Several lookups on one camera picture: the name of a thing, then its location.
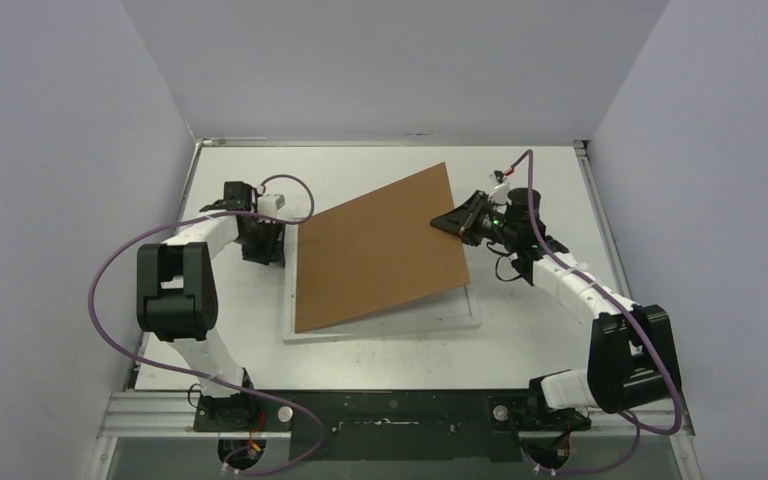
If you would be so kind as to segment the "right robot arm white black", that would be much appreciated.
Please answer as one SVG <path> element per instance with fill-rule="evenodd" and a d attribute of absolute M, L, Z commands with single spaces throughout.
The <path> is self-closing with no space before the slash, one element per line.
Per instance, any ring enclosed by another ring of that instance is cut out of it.
<path fill-rule="evenodd" d="M 486 245 L 510 262 L 516 279 L 553 296 L 591 329 L 585 367 L 531 381 L 537 394 L 525 402 L 528 421 L 548 429 L 565 410 L 581 408 L 629 417 L 633 408 L 669 399 L 676 409 L 674 425 L 657 431 L 677 431 L 683 416 L 681 374 L 667 312 L 626 298 L 598 280 L 547 234 L 539 207 L 540 195 L 530 188 L 512 190 L 504 204 L 476 191 L 430 221 L 465 245 Z"/>

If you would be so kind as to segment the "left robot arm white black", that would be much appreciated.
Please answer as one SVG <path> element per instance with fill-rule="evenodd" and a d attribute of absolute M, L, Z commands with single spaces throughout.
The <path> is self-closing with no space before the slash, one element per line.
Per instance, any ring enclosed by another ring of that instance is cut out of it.
<path fill-rule="evenodd" d="M 201 208 L 202 219 L 162 243 L 137 251 L 137 321 L 172 346 L 188 369 L 201 373 L 196 425 L 208 431 L 248 430 L 262 417 L 246 369 L 221 339 L 212 261 L 237 244 L 248 262 L 283 266 L 285 205 L 281 194 L 242 181 L 227 182 L 220 199 Z"/>

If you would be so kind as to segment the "white picture frame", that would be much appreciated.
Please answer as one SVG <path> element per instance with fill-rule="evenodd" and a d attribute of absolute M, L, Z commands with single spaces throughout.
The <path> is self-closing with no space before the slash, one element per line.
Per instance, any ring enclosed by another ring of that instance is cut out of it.
<path fill-rule="evenodd" d="M 465 285 L 406 304 L 387 308 L 336 325 L 298 333 L 297 316 L 298 228 L 284 234 L 284 314 L 282 340 L 286 344 L 348 341 L 477 329 L 482 326 L 475 289 Z"/>

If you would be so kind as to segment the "white brown backing board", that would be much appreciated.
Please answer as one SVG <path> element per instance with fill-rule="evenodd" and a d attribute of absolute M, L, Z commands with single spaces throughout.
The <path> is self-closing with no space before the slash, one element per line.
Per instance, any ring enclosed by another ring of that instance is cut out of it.
<path fill-rule="evenodd" d="M 430 224 L 453 208 L 448 170 L 439 163 L 301 224 L 296 332 L 336 326 L 468 285 L 459 237 Z"/>

